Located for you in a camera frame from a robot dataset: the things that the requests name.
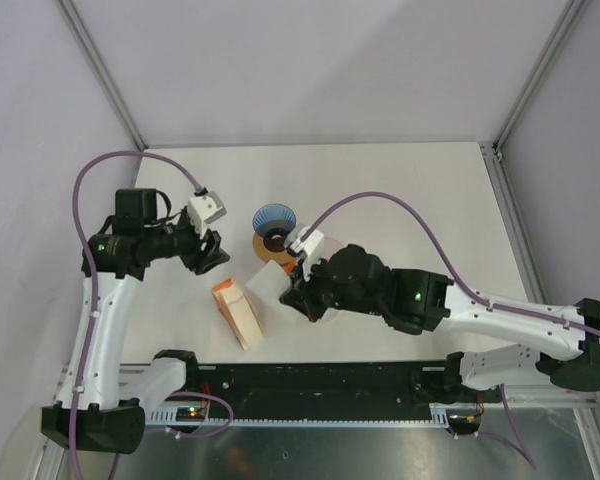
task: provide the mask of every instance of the white table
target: white table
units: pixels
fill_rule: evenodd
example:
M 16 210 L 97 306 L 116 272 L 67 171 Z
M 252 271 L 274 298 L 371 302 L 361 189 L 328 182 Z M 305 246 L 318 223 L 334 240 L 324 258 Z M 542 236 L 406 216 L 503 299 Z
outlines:
M 243 351 L 211 295 L 228 277 L 244 284 L 263 266 L 251 246 L 251 219 L 267 203 L 284 203 L 309 224 L 341 198 L 363 190 L 393 193 L 429 223 L 457 270 L 475 287 L 526 298 L 487 171 L 476 143 L 313 145 L 155 150 L 181 162 L 228 214 L 213 225 L 231 261 L 197 277 L 179 259 L 153 263 L 134 305 L 123 363 L 146 363 L 161 349 L 193 350 L 204 363 L 440 359 L 506 345 L 474 334 L 425 332 L 412 337 L 379 317 L 348 312 L 325 324 L 289 324 Z M 192 194 L 174 168 L 142 162 L 136 186 L 164 190 L 174 208 Z M 424 232 L 405 211 L 381 199 L 345 206 L 321 227 L 356 243 L 388 266 L 447 273 Z

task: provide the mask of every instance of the wall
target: wall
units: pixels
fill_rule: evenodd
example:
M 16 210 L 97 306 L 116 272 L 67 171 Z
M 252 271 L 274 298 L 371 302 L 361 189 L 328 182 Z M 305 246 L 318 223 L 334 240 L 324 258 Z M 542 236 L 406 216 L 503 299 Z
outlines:
M 504 153 L 552 300 L 600 299 L 600 0 Z
M 54 3 L 0 2 L 0 451 L 24 412 L 51 401 L 81 299 L 71 188 L 82 164 L 131 147 Z M 99 168 L 87 228 L 135 164 Z
M 567 0 L 76 0 L 146 143 L 491 140 Z

